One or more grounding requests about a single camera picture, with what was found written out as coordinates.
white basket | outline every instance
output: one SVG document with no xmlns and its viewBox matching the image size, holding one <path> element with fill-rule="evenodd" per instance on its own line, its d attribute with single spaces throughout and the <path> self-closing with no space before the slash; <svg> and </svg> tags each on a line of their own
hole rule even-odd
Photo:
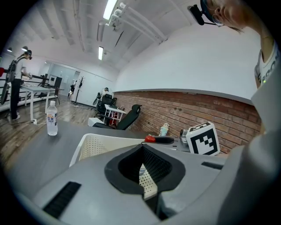
<svg viewBox="0 0 281 225">
<path fill-rule="evenodd" d="M 143 141 L 144 139 L 85 134 L 74 152 L 69 167 L 77 162 L 78 157 L 80 161 L 87 157 L 96 156 L 105 152 L 110 152 L 127 146 L 138 145 Z M 142 165 L 140 171 L 142 173 L 145 171 L 144 165 Z M 157 185 L 153 182 L 147 171 L 140 177 L 140 185 L 144 187 L 144 199 L 149 199 L 156 195 Z"/>
</svg>

black pants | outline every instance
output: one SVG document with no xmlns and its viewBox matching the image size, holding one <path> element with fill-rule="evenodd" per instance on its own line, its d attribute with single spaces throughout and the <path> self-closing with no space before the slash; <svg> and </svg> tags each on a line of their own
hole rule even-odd
<svg viewBox="0 0 281 225">
<path fill-rule="evenodd" d="M 11 117 L 12 120 L 18 117 L 17 115 L 17 107 L 19 100 L 19 90 L 21 88 L 21 79 L 14 79 L 12 81 L 12 91 L 11 91 Z"/>
</svg>

small bottle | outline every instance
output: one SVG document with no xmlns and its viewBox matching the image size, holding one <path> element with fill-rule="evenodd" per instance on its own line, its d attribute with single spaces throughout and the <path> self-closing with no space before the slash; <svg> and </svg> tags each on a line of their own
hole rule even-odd
<svg viewBox="0 0 281 225">
<path fill-rule="evenodd" d="M 48 135 L 55 136 L 58 133 L 57 114 L 58 109 L 55 107 L 56 102 L 51 101 L 50 106 L 47 109 L 47 131 Z"/>
<path fill-rule="evenodd" d="M 160 133 L 159 133 L 159 136 L 166 136 L 168 130 L 169 130 L 169 124 L 167 123 L 164 123 L 163 127 L 161 127 L 160 129 Z"/>
</svg>

bottle label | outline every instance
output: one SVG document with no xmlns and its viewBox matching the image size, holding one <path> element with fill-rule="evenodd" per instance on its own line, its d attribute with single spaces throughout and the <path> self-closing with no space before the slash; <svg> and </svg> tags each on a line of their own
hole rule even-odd
<svg viewBox="0 0 281 225">
<path fill-rule="evenodd" d="M 57 113 L 47 114 L 47 125 L 56 126 L 57 125 Z"/>
</svg>

white table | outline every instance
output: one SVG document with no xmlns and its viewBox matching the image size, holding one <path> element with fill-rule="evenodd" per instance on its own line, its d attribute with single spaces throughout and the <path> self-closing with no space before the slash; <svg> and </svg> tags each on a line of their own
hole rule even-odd
<svg viewBox="0 0 281 225">
<path fill-rule="evenodd" d="M 113 118 L 113 117 L 110 117 L 111 119 L 112 119 L 112 123 L 111 123 L 111 125 L 113 125 L 113 120 L 121 120 L 122 119 L 122 115 L 123 114 L 127 114 L 125 111 L 122 111 L 122 110 L 120 110 L 120 109 L 114 109 L 114 108 L 111 108 L 111 107 L 109 107 L 109 105 L 104 105 L 105 106 L 105 108 L 106 108 L 106 111 L 105 111 L 105 115 L 106 115 L 106 113 L 107 113 L 107 111 L 109 111 L 109 113 L 108 113 L 108 116 L 110 117 L 110 114 L 113 114 L 114 113 L 114 116 L 116 116 L 117 115 L 117 118 Z"/>
<path fill-rule="evenodd" d="M 49 101 L 49 95 L 50 91 L 53 91 L 48 88 L 44 87 L 33 87 L 33 86 L 25 86 L 21 85 L 21 89 L 25 91 L 25 106 L 26 106 L 26 100 L 27 100 L 27 92 L 31 93 L 31 98 L 30 98 L 30 120 L 33 121 L 33 100 L 34 100 L 34 93 L 37 92 L 47 92 L 47 97 L 46 97 L 46 104 L 45 104 L 45 114 L 47 113 L 47 108 L 48 108 L 48 101 Z"/>
</svg>

